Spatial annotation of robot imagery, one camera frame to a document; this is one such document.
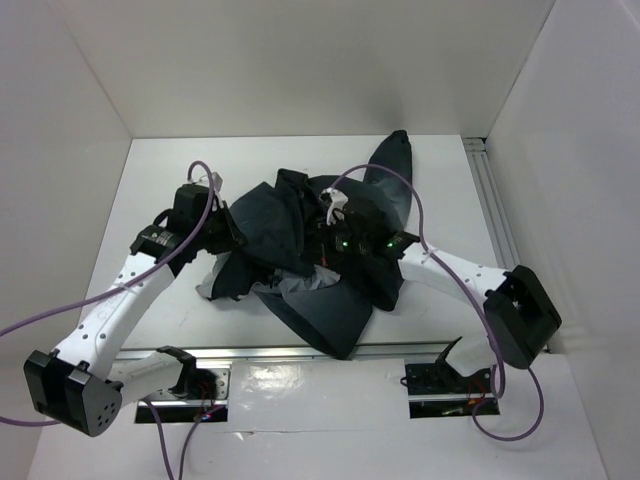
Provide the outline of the dark navy jacket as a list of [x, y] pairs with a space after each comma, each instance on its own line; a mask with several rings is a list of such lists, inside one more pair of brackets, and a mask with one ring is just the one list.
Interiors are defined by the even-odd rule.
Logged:
[[320, 225], [326, 218], [321, 192], [372, 201], [392, 228], [404, 231], [411, 208], [413, 155], [409, 135], [396, 130], [377, 147], [361, 180], [310, 177], [279, 169], [274, 184], [262, 182], [235, 200], [230, 213], [245, 246], [220, 254], [197, 286], [209, 301], [239, 301], [253, 293], [314, 349], [346, 360], [378, 309], [339, 273], [324, 265]]

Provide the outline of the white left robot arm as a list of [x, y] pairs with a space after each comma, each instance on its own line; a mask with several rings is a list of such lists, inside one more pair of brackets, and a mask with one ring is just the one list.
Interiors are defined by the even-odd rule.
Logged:
[[172, 208], [137, 235], [106, 298], [50, 352], [35, 350], [25, 361], [34, 408], [96, 437], [125, 405], [161, 390], [184, 399], [199, 383], [214, 383], [194, 356], [172, 346], [125, 364], [115, 361], [154, 301], [199, 252], [226, 253], [245, 242], [216, 192], [196, 184], [179, 187]]

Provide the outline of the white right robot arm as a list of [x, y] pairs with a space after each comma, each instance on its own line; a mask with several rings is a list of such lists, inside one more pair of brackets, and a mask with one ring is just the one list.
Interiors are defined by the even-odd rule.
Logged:
[[339, 273], [378, 309], [394, 309], [402, 283], [422, 284], [469, 304], [484, 335], [452, 341], [436, 362], [436, 379], [460, 391], [471, 376], [491, 367], [531, 367], [562, 320], [537, 275], [528, 267], [508, 271], [470, 262], [394, 229], [383, 211], [364, 198], [329, 188], [320, 195], [324, 265]]

